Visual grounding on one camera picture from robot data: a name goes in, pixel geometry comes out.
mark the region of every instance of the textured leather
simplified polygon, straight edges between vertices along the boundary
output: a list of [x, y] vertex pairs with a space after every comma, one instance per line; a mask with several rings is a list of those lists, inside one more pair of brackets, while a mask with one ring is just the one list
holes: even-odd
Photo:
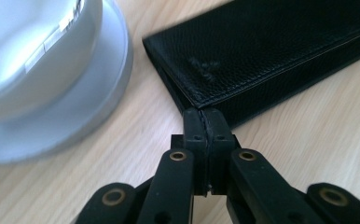
[[234, 1], [144, 45], [181, 111], [234, 127], [360, 59], [360, 0]]

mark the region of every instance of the wooden desk surface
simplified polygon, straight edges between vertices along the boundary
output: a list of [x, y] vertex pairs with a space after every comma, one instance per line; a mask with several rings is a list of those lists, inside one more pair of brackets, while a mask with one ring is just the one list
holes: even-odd
[[[182, 117], [145, 55], [142, 37], [221, 4], [118, 0], [132, 35], [134, 65], [110, 119], [53, 156], [0, 165], [0, 223], [70, 223], [92, 193], [151, 177]], [[360, 199], [360, 61], [234, 130], [290, 185], [329, 182]], [[224, 197], [197, 198], [194, 223], [230, 223]]]

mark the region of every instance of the black leather wallet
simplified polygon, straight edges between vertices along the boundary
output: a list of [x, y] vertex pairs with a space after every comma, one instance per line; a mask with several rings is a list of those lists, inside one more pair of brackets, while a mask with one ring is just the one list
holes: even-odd
[[360, 0], [233, 1], [143, 41], [181, 111], [235, 127], [360, 59]]

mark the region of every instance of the wooden table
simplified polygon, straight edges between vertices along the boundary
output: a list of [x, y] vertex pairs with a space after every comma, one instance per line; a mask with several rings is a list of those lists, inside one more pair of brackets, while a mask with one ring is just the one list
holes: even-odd
[[[70, 223], [93, 192], [138, 186], [154, 175], [182, 117], [145, 55], [142, 37], [224, 1], [118, 0], [134, 64], [109, 120], [84, 141], [18, 164], [0, 165], [0, 223]], [[282, 176], [305, 191], [329, 182], [360, 199], [360, 61], [234, 130]], [[230, 223], [225, 197], [196, 198], [194, 223]]]

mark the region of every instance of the metal rivet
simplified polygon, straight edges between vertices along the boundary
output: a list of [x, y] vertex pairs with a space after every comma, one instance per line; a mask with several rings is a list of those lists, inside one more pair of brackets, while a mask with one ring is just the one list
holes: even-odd
[[253, 152], [243, 151], [239, 153], [239, 157], [245, 161], [255, 161], [256, 155]]
[[186, 159], [187, 155], [184, 152], [176, 151], [176, 152], [172, 152], [169, 157], [173, 161], [183, 161]]
[[326, 202], [334, 204], [336, 206], [346, 206], [349, 201], [343, 193], [335, 189], [323, 188], [319, 191], [320, 197]]
[[116, 206], [125, 200], [126, 193], [123, 189], [110, 189], [103, 197], [102, 203], [107, 206]]

